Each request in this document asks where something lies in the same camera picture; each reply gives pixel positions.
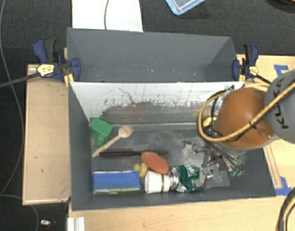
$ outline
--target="gray bin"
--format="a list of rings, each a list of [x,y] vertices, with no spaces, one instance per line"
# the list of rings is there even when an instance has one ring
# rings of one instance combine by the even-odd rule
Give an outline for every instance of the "gray bin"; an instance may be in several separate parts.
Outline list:
[[[90,119],[100,117],[113,124],[115,131],[123,124],[133,125],[134,133],[120,139],[118,146],[137,143],[135,149],[140,149],[138,141],[151,133],[161,134],[166,139],[160,143],[161,149],[170,150],[169,165],[182,163],[180,141],[197,136],[196,119],[202,103],[225,86],[241,85],[229,82],[236,58],[230,38],[70,28],[67,52],[69,59],[78,57],[82,64],[80,82],[71,83],[68,91],[74,211],[275,195],[262,150],[245,155],[247,172],[231,178],[230,186],[190,194],[92,193],[94,170],[124,164],[91,159]],[[170,133],[177,136],[170,139]]]

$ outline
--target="blue tape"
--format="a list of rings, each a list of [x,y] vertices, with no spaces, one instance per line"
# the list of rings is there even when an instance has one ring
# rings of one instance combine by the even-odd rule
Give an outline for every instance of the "blue tape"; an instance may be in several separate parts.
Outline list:
[[[287,187],[286,179],[280,176],[282,182],[282,188],[275,188],[275,192],[277,196],[287,196],[288,193],[292,190],[292,188]]]
[[[278,76],[282,74],[282,70],[288,70],[287,65],[274,65],[273,67],[274,70],[276,70]]]

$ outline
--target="yellow label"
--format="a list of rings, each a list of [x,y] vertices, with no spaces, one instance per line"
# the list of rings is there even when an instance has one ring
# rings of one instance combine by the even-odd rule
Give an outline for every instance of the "yellow label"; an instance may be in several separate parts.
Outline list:
[[[252,74],[254,76],[256,76],[258,74],[258,69],[255,66],[249,67],[249,70],[250,70],[250,74]]]
[[[37,67],[37,72],[39,72],[42,77],[52,76],[54,74],[54,65],[53,64],[42,64]]]

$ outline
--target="green packaging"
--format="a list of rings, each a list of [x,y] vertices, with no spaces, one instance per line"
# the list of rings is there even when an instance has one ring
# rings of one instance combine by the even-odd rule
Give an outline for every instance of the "green packaging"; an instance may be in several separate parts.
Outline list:
[[[201,191],[204,188],[205,176],[200,168],[192,165],[174,166],[169,171],[171,189],[180,193]]]

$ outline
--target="green block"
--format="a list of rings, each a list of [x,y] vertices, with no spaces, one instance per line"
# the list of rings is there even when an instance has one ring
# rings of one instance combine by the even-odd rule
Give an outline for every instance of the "green block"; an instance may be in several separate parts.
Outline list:
[[[108,139],[113,125],[100,120],[99,118],[94,118],[91,122],[90,135],[96,140],[97,146],[103,146]]]

